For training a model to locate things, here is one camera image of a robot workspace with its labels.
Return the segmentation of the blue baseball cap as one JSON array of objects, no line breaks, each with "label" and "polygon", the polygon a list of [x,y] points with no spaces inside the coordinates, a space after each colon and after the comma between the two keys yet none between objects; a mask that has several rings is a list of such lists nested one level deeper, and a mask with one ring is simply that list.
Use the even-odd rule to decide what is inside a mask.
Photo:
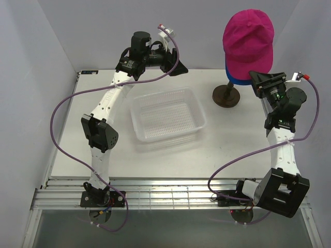
[{"label": "blue baseball cap", "polygon": [[252,84],[249,71],[257,67],[256,62],[246,62],[225,56],[225,72],[229,80],[235,85],[248,86]]}]

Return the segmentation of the pink baseball cap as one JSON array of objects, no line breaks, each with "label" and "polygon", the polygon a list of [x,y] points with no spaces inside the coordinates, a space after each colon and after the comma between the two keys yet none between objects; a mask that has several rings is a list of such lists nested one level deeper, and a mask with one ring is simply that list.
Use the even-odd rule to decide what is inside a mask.
[{"label": "pink baseball cap", "polygon": [[269,73],[274,61],[274,26],[259,9],[246,9],[233,15],[225,26],[222,43],[225,56],[256,62],[251,71]]}]

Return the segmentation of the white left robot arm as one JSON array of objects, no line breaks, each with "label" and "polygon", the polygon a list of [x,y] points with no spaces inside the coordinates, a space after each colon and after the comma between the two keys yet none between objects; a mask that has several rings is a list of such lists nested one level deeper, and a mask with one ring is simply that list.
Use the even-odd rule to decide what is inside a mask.
[{"label": "white left robot arm", "polygon": [[115,68],[111,88],[104,94],[98,105],[88,115],[83,115],[81,123],[85,137],[91,148],[92,168],[90,180],[83,184],[87,197],[97,206],[105,206],[109,194],[109,158],[118,141],[118,133],[112,124],[117,109],[148,67],[159,67],[169,76],[188,73],[188,69],[178,59],[177,49],[169,49],[168,43],[174,38],[173,30],[163,28],[161,39],[151,42],[147,32],[135,32],[131,46],[125,49]]}]

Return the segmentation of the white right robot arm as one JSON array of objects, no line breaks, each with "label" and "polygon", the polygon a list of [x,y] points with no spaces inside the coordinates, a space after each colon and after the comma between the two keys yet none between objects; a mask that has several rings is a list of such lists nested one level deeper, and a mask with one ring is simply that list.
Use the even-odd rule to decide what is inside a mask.
[{"label": "white right robot arm", "polygon": [[298,87],[286,87],[286,74],[250,71],[255,95],[266,100],[270,110],[264,128],[271,146],[271,166],[260,182],[240,180],[234,191],[239,205],[252,201],[254,206],[291,218],[305,198],[310,182],[301,176],[294,154],[295,116],[307,100]]}]

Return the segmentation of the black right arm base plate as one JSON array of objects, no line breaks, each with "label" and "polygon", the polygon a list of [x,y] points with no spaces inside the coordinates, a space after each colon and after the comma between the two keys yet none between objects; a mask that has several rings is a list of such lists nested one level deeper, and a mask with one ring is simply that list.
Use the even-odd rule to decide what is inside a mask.
[{"label": "black right arm base plate", "polygon": [[[243,193],[237,191],[237,190],[225,190],[225,191],[217,191],[220,194],[223,194],[225,196],[230,197],[236,197],[236,198],[243,198],[243,199],[249,199],[248,196],[244,195]],[[210,197],[210,200],[212,202],[216,202],[218,207],[251,207],[253,202],[252,200],[245,201],[245,200],[236,200],[231,198],[222,197],[216,194],[213,194]]]}]

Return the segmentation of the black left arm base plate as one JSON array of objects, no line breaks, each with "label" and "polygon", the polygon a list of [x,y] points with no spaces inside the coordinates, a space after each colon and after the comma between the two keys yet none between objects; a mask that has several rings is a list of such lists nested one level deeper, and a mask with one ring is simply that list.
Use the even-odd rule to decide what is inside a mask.
[{"label": "black left arm base plate", "polygon": [[107,208],[107,207],[124,207],[125,201],[120,194],[115,191],[108,191],[104,197],[104,201],[101,203],[97,203],[93,200],[86,191],[82,193],[80,207],[83,208]]}]

